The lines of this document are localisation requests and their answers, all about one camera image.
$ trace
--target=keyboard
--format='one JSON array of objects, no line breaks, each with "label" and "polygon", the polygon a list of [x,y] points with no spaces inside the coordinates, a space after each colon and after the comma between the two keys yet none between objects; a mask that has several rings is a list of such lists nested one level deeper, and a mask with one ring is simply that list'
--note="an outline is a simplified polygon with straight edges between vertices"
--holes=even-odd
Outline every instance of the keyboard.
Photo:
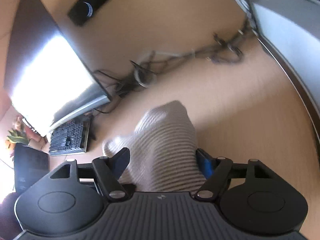
[{"label": "keyboard", "polygon": [[89,118],[75,118],[57,127],[51,134],[49,155],[85,153],[89,127]]}]

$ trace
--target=silver screw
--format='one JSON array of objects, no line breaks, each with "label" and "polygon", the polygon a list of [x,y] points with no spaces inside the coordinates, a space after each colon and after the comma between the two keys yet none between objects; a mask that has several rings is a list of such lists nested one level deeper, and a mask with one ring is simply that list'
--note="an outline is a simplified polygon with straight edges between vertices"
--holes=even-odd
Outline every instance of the silver screw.
[{"label": "silver screw", "polygon": [[125,196],[125,193],[122,190],[115,190],[111,191],[109,196],[111,198],[123,198]]},{"label": "silver screw", "polygon": [[201,190],[197,195],[200,198],[211,198],[213,196],[213,193],[209,190]]}]

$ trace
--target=black keyboard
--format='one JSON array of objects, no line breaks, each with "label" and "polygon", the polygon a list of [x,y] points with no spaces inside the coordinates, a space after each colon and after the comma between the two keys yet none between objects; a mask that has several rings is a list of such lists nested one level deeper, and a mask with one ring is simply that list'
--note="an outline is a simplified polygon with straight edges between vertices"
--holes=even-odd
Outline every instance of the black keyboard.
[{"label": "black keyboard", "polygon": [[49,155],[85,153],[89,126],[89,120],[76,118],[57,127],[51,134]]}]

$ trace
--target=striped fabric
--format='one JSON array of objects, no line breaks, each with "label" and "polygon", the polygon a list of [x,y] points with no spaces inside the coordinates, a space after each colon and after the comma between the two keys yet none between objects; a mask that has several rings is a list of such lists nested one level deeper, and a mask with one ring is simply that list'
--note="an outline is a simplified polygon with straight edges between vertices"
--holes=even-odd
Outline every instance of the striped fabric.
[{"label": "striped fabric", "polygon": [[134,183],[137,191],[190,191],[205,182],[196,163],[196,132],[185,107],[178,101],[154,108],[143,116],[132,135],[103,143],[105,156],[123,147],[130,163],[119,181]]}]

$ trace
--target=monitor screen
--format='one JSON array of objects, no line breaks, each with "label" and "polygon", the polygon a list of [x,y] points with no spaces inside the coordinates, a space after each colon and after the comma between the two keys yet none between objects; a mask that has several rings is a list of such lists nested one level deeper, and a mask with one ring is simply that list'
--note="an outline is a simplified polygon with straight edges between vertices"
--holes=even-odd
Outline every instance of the monitor screen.
[{"label": "monitor screen", "polygon": [[20,0],[4,88],[16,110],[41,135],[110,101],[41,0]]}]

